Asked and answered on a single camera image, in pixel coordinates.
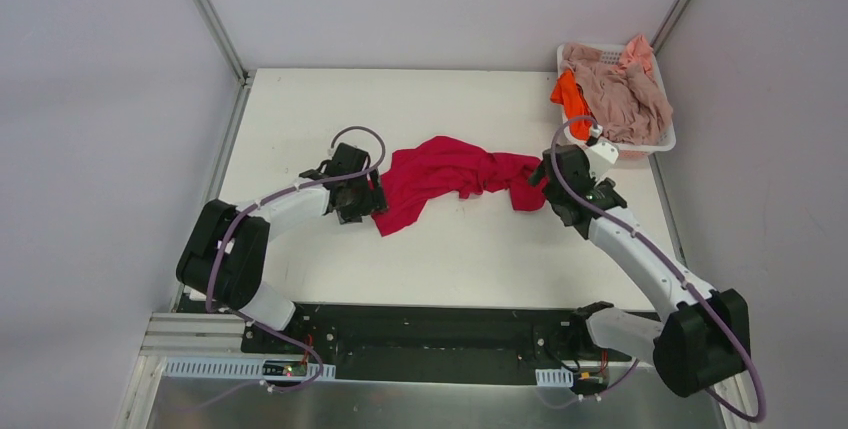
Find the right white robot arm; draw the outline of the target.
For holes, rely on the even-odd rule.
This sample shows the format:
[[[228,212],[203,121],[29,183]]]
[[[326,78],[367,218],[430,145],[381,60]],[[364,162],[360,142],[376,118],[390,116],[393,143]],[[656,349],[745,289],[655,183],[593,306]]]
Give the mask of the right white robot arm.
[[[672,393],[688,397],[751,366],[748,305],[736,290],[715,289],[654,243],[614,182],[598,176],[615,156],[607,142],[586,149],[553,145],[529,183],[544,186],[563,225],[609,256],[658,318],[592,303],[573,313],[568,346],[583,359],[609,349],[647,362]]]

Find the crimson red t shirt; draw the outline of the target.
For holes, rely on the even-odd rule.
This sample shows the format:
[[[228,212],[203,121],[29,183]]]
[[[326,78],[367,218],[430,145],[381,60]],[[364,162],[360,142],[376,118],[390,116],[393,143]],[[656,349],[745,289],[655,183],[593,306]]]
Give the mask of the crimson red t shirt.
[[[396,150],[381,177],[388,209],[373,217],[377,230],[383,237],[403,230],[417,222],[429,201],[450,193],[469,199],[506,191],[513,210],[535,212],[546,203],[547,178],[537,186],[529,183],[540,163],[535,156],[488,152],[448,136]]]

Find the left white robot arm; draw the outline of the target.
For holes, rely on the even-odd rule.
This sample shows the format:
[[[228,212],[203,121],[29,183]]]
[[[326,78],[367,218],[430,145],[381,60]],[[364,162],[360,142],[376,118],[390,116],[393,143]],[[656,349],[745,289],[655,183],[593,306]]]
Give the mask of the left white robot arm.
[[[386,211],[380,175],[367,151],[338,143],[329,159],[276,193],[240,205],[206,203],[176,266],[176,278],[218,304],[267,326],[281,353],[297,351],[305,327],[296,305],[263,280],[269,244],[301,223],[329,214],[342,224]]]

